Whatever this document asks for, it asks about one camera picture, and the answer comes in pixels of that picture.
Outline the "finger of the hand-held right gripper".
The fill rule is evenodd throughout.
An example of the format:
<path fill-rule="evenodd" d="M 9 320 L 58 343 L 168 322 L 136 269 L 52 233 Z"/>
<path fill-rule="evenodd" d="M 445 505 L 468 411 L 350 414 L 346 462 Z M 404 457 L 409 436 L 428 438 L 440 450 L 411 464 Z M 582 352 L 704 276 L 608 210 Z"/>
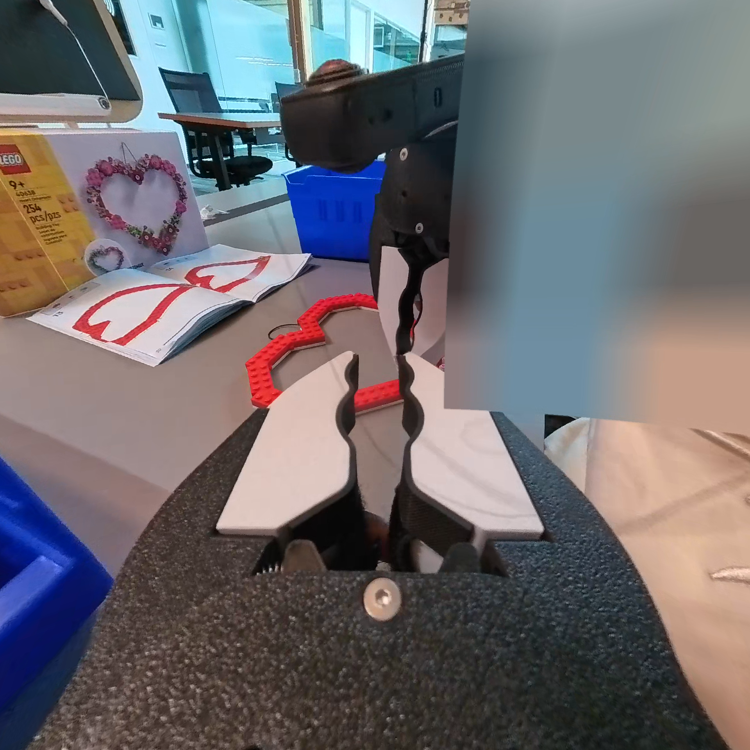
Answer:
<path fill-rule="evenodd" d="M 431 364 L 443 362 L 448 286 L 448 259 L 425 269 L 413 312 L 415 320 L 409 332 L 411 351 Z"/>
<path fill-rule="evenodd" d="M 400 249 L 383 246 L 380 256 L 380 323 L 392 355 L 412 346 L 413 294 L 410 267 Z"/>

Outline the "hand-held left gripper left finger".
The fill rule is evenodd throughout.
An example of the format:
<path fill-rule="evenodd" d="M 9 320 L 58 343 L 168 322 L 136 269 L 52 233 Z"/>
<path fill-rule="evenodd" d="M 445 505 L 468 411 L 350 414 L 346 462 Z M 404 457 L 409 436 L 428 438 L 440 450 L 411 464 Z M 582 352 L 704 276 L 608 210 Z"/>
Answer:
<path fill-rule="evenodd" d="M 218 534 L 290 538 L 337 504 L 359 505 L 350 438 L 358 387 L 359 357 L 345 351 L 273 401 L 220 513 Z"/>

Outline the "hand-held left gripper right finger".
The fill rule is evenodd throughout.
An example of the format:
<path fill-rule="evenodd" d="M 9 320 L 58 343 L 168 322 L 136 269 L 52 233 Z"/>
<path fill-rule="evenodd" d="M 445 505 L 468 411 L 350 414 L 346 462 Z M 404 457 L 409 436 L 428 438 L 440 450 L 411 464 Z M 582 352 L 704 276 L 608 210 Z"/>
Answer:
<path fill-rule="evenodd" d="M 407 435 L 396 505 L 421 542 L 537 541 L 544 526 L 489 412 L 444 405 L 444 372 L 398 357 Z"/>

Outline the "red brick heart frame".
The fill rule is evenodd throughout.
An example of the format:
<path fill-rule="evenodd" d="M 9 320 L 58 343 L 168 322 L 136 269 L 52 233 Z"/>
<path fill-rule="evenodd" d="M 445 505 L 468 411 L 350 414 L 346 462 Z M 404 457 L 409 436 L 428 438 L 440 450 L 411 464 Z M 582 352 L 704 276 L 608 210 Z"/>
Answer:
<path fill-rule="evenodd" d="M 322 298 L 296 321 L 296 329 L 271 339 L 245 363 L 250 388 L 250 402 L 256 408 L 267 408 L 281 395 L 273 380 L 273 369 L 288 355 L 322 346 L 326 343 L 322 322 L 333 314 L 349 310 L 378 312 L 372 295 L 361 293 Z M 398 380 L 390 380 L 359 389 L 355 393 L 356 415 L 402 403 Z"/>

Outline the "blue plastic bin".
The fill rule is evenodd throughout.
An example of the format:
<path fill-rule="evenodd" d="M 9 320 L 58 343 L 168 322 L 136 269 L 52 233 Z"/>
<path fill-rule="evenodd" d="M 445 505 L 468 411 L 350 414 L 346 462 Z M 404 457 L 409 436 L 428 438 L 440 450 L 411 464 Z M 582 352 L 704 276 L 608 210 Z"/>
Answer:
<path fill-rule="evenodd" d="M 354 174 L 302 166 L 284 174 L 304 254 L 366 263 L 375 197 L 386 170 L 376 160 Z"/>
<path fill-rule="evenodd" d="M 1 748 L 27 748 L 87 650 L 113 577 L 1 461 Z"/>

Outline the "white instruction booklet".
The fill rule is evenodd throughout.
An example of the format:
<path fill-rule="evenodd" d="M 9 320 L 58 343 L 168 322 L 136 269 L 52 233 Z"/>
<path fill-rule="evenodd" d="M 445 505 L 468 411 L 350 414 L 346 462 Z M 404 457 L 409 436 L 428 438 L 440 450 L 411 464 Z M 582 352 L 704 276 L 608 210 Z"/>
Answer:
<path fill-rule="evenodd" d="M 147 269 L 112 270 L 28 320 L 155 367 L 228 316 L 295 280 L 311 258 L 212 245 Z"/>

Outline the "grey desk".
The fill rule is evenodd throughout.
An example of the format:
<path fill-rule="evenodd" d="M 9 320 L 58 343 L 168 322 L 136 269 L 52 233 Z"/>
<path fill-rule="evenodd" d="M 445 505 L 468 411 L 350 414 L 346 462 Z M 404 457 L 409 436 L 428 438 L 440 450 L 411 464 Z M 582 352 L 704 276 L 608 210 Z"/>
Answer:
<path fill-rule="evenodd" d="M 288 202 L 206 228 L 209 244 L 300 251 Z M 321 298 L 371 293 L 363 263 L 320 259 L 255 307 L 217 324 L 155 368 L 76 341 L 23 317 L 1 323 L 2 458 L 117 576 L 139 535 L 182 483 L 253 412 L 245 362 L 268 334 Z M 395 378 L 372 311 L 323 322 L 326 344 L 275 368 L 286 388 L 345 350 L 359 382 Z M 388 520 L 406 434 L 400 406 L 357 418 L 351 432 L 368 511 Z"/>

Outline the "wooden table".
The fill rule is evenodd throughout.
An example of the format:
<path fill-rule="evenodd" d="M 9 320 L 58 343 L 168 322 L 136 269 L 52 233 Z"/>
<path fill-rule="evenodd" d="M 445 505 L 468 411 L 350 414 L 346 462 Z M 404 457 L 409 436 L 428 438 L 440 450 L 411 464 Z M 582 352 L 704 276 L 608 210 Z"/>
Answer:
<path fill-rule="evenodd" d="M 182 128 L 186 145 L 187 161 L 191 172 L 198 175 L 196 165 L 200 165 L 209 149 L 213 179 L 219 191 L 232 187 L 226 160 L 223 156 L 220 137 L 247 130 L 277 130 L 280 132 L 280 117 L 275 113 L 259 112 L 199 112 L 171 113 L 159 112 L 159 119 L 178 124 Z"/>

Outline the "person's beige top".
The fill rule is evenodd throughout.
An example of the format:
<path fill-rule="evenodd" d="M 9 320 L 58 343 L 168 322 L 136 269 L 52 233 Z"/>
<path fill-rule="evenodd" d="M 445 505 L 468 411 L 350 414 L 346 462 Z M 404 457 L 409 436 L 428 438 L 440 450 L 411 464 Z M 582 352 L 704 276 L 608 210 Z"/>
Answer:
<path fill-rule="evenodd" d="M 578 418 L 545 454 L 605 518 L 730 748 L 749 747 L 749 438 Z"/>

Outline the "black office chair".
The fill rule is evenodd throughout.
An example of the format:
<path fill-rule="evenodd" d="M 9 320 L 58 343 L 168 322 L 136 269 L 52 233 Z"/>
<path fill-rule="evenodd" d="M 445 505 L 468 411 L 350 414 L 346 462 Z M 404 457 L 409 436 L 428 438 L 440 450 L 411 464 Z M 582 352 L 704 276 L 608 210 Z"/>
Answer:
<path fill-rule="evenodd" d="M 254 155 L 256 127 L 264 122 L 266 105 L 254 109 L 223 109 L 208 73 L 159 68 L 174 114 L 160 115 L 182 128 L 188 167 L 200 179 L 214 179 L 219 191 L 244 187 L 273 167 L 271 159 Z"/>

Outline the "white and yellow set box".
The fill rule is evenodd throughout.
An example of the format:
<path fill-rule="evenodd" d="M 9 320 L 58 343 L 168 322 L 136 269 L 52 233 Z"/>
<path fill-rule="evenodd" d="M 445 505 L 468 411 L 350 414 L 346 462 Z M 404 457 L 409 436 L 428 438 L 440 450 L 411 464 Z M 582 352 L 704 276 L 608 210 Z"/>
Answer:
<path fill-rule="evenodd" d="M 2 129 L 1 316 L 209 246 L 173 132 Z"/>

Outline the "black monitor with pale frame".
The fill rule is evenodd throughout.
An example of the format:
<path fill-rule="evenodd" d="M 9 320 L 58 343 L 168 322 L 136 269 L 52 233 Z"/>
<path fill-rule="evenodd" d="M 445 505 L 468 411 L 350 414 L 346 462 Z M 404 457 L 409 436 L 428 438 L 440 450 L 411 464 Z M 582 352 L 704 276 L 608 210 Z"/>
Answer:
<path fill-rule="evenodd" d="M 133 50 L 120 2 L 2 1 L 2 127 L 131 123 Z"/>

